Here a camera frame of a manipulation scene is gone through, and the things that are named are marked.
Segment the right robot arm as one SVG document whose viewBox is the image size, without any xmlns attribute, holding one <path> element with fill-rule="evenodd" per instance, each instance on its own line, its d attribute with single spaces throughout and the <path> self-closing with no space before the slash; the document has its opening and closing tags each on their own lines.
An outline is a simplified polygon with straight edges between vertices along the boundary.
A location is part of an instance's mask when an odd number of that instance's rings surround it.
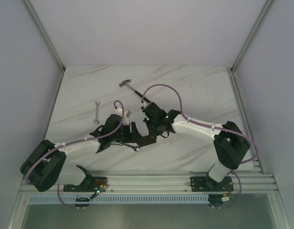
<svg viewBox="0 0 294 229">
<path fill-rule="evenodd" d="M 205 177 L 205 185 L 217 190 L 229 172 L 237 170 L 250 149 L 238 126 L 228 121 L 224 125 L 212 125 L 199 120 L 184 118 L 177 110 L 165 112 L 154 102 L 142 105 L 149 134 L 153 137 L 164 132 L 184 134 L 202 139 L 214 145 L 218 158 Z"/>
</svg>

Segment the black fuse box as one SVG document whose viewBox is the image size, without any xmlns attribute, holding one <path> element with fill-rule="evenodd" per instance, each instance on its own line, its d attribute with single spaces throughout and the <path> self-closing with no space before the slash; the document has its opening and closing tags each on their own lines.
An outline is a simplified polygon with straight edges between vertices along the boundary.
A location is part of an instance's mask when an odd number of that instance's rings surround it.
<svg viewBox="0 0 294 229">
<path fill-rule="evenodd" d="M 141 140 L 139 140 L 136 144 L 139 147 L 148 146 L 151 144 L 155 144 L 157 142 L 157 137 L 152 137 L 150 135 L 144 136 Z"/>
</svg>

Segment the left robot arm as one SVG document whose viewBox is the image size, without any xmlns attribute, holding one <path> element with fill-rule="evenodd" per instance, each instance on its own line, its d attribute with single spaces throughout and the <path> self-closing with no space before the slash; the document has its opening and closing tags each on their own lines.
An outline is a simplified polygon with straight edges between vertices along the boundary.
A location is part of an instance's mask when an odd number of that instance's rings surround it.
<svg viewBox="0 0 294 229">
<path fill-rule="evenodd" d="M 140 148 L 145 137 L 134 122 L 127 125 L 124 120 L 112 114 L 87 138 L 72 143 L 57 146 L 48 139 L 41 141 L 21 165 L 21 174 L 39 192 L 58 184 L 72 184 L 81 192 L 88 191 L 92 185 L 91 174 L 81 165 L 72 166 L 71 161 L 102 152 L 112 143 Z"/>
</svg>

